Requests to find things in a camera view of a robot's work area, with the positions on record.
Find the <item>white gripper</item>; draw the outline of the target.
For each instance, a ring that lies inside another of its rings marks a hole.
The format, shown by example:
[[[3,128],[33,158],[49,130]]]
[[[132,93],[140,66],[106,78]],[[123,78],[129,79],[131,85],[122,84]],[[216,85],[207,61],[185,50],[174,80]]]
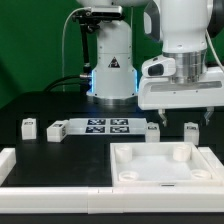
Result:
[[[138,93],[142,110],[158,110],[163,126],[167,126],[165,109],[207,107],[204,114],[208,125],[214,106],[224,106],[224,73],[208,71],[200,80],[188,84],[171,84],[159,78],[142,78]]]

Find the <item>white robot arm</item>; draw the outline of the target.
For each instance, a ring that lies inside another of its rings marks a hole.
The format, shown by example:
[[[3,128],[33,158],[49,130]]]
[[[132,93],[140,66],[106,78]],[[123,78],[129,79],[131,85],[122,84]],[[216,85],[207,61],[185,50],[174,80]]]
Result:
[[[224,26],[224,0],[77,0],[82,21],[97,33],[97,64],[87,97],[142,110],[224,106],[224,67],[205,64],[211,38]],[[144,32],[161,54],[133,65],[133,31],[125,7],[144,6]]]

